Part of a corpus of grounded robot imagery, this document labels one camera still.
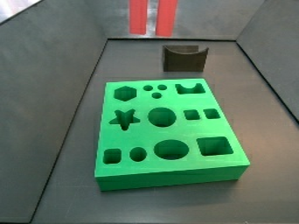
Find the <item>gray table surface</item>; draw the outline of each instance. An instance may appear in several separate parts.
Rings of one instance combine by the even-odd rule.
[[[210,48],[203,73],[165,73],[163,45]],[[203,77],[251,160],[239,181],[102,192],[94,179],[109,81]],[[110,40],[34,223],[299,222],[299,129],[234,42]]]

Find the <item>red stripe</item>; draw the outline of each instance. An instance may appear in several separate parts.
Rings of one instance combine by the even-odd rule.
[[[130,0],[130,33],[146,34],[147,0]]]
[[[174,35],[174,20],[178,0],[159,0],[155,34],[171,37]]]

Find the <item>arch-shaped hole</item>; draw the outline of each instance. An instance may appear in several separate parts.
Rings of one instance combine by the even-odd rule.
[[[130,157],[134,161],[142,162],[146,160],[147,152],[145,148],[137,147],[130,152]]]
[[[201,83],[197,83],[194,87],[185,87],[182,84],[175,84],[175,88],[179,95],[205,94],[205,88]]]
[[[149,121],[157,127],[170,127],[175,120],[177,115],[169,108],[155,108],[149,113]]]
[[[178,140],[165,140],[154,147],[154,153],[159,158],[175,160],[187,156],[189,145]]]

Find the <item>square hole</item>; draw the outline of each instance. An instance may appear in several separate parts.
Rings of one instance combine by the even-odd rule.
[[[197,141],[203,156],[218,156],[234,153],[230,141],[225,136],[198,138]]]
[[[122,150],[121,149],[110,149],[105,151],[103,162],[106,165],[118,164],[122,159]]]
[[[215,108],[207,108],[203,110],[205,115],[209,119],[218,119],[221,118],[219,111]]]
[[[201,115],[197,109],[189,109],[183,111],[187,120],[201,120]]]

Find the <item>green shape sorter board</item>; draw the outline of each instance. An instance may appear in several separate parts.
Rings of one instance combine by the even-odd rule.
[[[102,191],[239,179],[249,165],[205,79],[107,83]]]

